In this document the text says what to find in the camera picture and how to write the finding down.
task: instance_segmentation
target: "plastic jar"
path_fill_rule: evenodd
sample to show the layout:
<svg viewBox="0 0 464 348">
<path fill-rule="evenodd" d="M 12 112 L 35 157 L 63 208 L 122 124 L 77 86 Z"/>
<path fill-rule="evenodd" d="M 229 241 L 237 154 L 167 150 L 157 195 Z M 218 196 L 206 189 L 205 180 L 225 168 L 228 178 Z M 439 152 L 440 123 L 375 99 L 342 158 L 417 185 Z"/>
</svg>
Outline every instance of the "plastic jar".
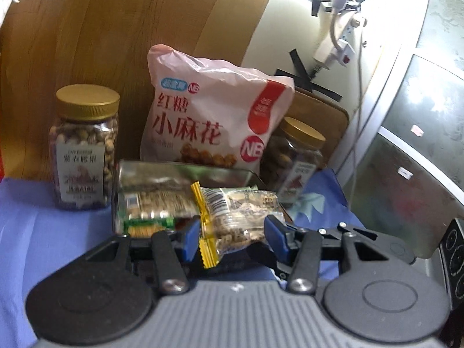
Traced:
<svg viewBox="0 0 464 348">
<path fill-rule="evenodd" d="M 317 167 L 322 165 L 320 149 L 325 138 L 314 128 L 285 117 L 264 150 L 260 177 L 279 202 L 293 204 Z"/>
<path fill-rule="evenodd" d="M 119 94 L 80 84 L 61 88 L 56 97 L 49 147 L 57 203 L 72 210 L 105 207 L 113 185 Z"/>
</svg>

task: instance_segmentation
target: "barcode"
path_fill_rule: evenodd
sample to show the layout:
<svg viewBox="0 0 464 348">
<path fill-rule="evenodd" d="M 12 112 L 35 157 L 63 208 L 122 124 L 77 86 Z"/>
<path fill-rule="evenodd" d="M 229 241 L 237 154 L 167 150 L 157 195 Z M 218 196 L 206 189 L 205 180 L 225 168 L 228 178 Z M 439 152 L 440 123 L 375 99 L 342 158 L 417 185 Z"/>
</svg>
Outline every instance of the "barcode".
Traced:
<svg viewBox="0 0 464 348">
<path fill-rule="evenodd" d="M 227 205 L 226 195 L 220 188 L 201 188 L 206 201 L 206 205 L 211 215 L 220 215 L 229 213 L 230 209 Z"/>
</svg>

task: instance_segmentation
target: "snack bag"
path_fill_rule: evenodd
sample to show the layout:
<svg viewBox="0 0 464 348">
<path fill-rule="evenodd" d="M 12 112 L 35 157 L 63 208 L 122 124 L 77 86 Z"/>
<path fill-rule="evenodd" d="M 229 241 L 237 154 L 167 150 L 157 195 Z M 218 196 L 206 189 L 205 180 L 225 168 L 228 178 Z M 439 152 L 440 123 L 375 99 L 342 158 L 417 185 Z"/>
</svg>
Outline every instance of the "snack bag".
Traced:
<svg viewBox="0 0 464 348">
<path fill-rule="evenodd" d="M 159 230 L 174 230 L 180 220 L 199 213 L 190 189 L 176 187 L 118 193 L 117 217 L 122 223 L 122 232 L 133 238 L 150 238 Z"/>
<path fill-rule="evenodd" d="M 225 254 L 264 241 L 264 219 L 272 214 L 284 223 L 277 195 L 252 187 L 204 188 L 192 191 L 200 209 L 200 254 L 205 268 L 217 266 Z"/>
<path fill-rule="evenodd" d="M 142 160 L 259 170 L 269 137 L 293 100 L 292 78 L 196 59 L 163 44 L 150 48 L 148 69 L 155 99 Z"/>
</svg>

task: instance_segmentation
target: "blue cloth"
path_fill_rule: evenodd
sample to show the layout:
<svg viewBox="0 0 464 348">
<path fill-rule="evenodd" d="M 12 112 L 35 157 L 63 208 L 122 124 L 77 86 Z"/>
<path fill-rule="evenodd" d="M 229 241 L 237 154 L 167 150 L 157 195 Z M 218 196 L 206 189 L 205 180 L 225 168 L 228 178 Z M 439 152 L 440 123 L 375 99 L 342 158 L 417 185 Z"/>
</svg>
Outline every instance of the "blue cloth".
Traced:
<svg viewBox="0 0 464 348">
<path fill-rule="evenodd" d="M 40 280 L 112 235 L 111 209 L 55 208 L 52 185 L 5 178 L 0 183 L 0 347 L 26 348 L 36 337 L 25 315 Z"/>
<path fill-rule="evenodd" d="M 288 210 L 295 225 L 318 230 L 336 228 L 345 222 L 363 228 L 358 218 L 348 210 L 348 202 L 332 169 L 315 173 L 306 184 L 297 202 Z M 333 280 L 338 276 L 338 262 L 324 261 L 319 276 Z"/>
<path fill-rule="evenodd" d="M 361 226 L 348 212 L 331 170 L 316 173 L 291 212 L 295 223 L 310 229 L 338 222 Z M 0 183 L 0 348 L 27 348 L 36 337 L 24 301 L 39 281 L 112 235 L 110 208 L 70 212 L 55 208 L 52 185 L 5 178 Z M 333 278 L 336 264 L 322 265 Z M 264 280 L 267 268 L 218 276 L 221 280 Z"/>
</svg>

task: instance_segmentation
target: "red object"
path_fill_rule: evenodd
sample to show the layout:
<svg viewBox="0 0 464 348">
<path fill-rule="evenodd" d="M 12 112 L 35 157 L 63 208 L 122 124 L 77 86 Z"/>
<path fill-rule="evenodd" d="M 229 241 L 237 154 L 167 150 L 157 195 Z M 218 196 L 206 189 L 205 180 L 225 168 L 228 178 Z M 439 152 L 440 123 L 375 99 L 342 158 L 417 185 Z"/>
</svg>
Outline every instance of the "red object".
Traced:
<svg viewBox="0 0 464 348">
<path fill-rule="evenodd" d="M 263 151 L 263 140 L 257 136 L 248 136 L 240 147 L 240 155 L 245 162 L 253 162 L 260 159 L 263 155 Z"/>
<path fill-rule="evenodd" d="M 269 129 L 272 106 L 284 90 L 284 84 L 268 80 L 266 87 L 254 101 L 248 114 L 248 126 L 256 135 L 262 135 Z"/>
<path fill-rule="evenodd" d="M 3 161 L 1 160 L 1 153 L 0 153 L 0 182 L 5 176 L 5 170 L 3 169 Z"/>
<path fill-rule="evenodd" d="M 192 82 L 188 86 L 188 91 L 190 94 L 197 94 L 200 91 L 200 85 L 197 84 L 196 82 Z"/>
</svg>

